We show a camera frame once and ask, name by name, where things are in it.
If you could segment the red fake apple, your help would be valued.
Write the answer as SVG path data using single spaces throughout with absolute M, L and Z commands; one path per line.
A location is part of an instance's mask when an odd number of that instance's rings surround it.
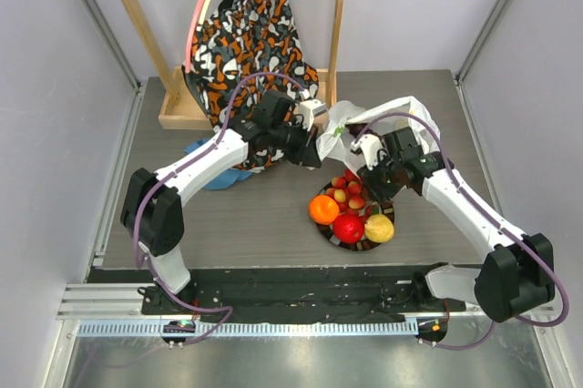
M 354 244 L 364 235 L 362 220 L 353 214 L 341 214 L 332 224 L 334 236 L 343 243 Z

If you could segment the yellow fake pear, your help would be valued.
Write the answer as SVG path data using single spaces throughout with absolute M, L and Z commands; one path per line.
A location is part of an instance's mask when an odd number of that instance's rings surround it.
M 364 235 L 374 243 L 386 243 L 394 237 L 394 224 L 383 214 L 371 215 L 364 223 Z

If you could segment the purple fake grapes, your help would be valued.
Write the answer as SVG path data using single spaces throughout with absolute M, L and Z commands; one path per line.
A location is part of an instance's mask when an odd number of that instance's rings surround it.
M 359 137 L 361 134 L 369 134 L 379 138 L 379 135 L 374 132 L 371 128 L 367 128 L 365 123 L 349 124 L 347 126 L 350 135 L 353 138 Z

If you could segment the white plastic bag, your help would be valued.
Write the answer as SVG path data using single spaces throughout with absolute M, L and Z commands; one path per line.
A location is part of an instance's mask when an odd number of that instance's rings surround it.
M 438 150 L 437 141 L 431 135 L 431 131 L 440 138 L 439 128 L 427 107 L 416 97 L 399 97 L 370 109 L 358 107 L 350 101 L 339 101 L 329 109 L 328 121 L 316 142 L 320 160 L 331 158 L 341 161 L 345 167 L 355 172 L 365 165 L 365 160 L 362 155 L 352 153 L 351 145 L 358 134 L 351 133 L 350 128 L 356 128 L 361 124 L 366 127 L 377 117 L 396 112 L 418 117 L 429 128 L 409 117 L 397 116 L 375 121 L 367 134 L 375 134 L 381 138 L 397 129 L 410 127 L 425 153 Z

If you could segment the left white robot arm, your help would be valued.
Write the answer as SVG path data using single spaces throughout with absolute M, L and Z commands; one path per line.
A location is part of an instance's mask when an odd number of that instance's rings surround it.
M 270 90 L 249 114 L 230 120 L 197 151 L 156 172 L 141 168 L 132 174 L 120 220 L 136 254 L 148 258 L 170 311 L 185 313 L 194 302 L 195 285 L 179 248 L 184 206 L 217 176 L 254 153 L 264 156 L 273 150 L 294 165 L 318 168 L 322 163 L 315 119 L 326 110 L 318 99 L 296 103 Z

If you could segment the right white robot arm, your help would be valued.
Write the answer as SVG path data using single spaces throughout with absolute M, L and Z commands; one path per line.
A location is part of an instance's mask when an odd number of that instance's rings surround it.
M 430 311 L 454 299 L 479 306 L 494 322 L 505 322 L 554 299 L 550 241 L 542 234 L 528 235 L 498 215 L 440 152 L 424 152 L 410 128 L 382 137 L 364 134 L 351 151 L 363 157 L 357 175 L 376 200 L 414 190 L 440 209 L 480 255 L 478 267 L 439 264 L 422 274 L 411 289 L 416 307 Z

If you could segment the red lychee fruit bunch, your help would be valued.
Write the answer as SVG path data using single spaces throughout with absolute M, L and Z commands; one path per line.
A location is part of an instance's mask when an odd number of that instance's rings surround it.
M 361 180 L 349 169 L 334 177 L 322 193 L 332 198 L 341 213 L 348 213 L 366 220 L 381 211 L 380 206 L 369 195 Z

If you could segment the fake orange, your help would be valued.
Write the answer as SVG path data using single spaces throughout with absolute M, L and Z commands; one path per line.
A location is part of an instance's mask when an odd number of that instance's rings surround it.
M 309 204 L 311 219 L 321 225 L 330 225 L 340 214 L 336 201 L 327 195 L 315 196 Z

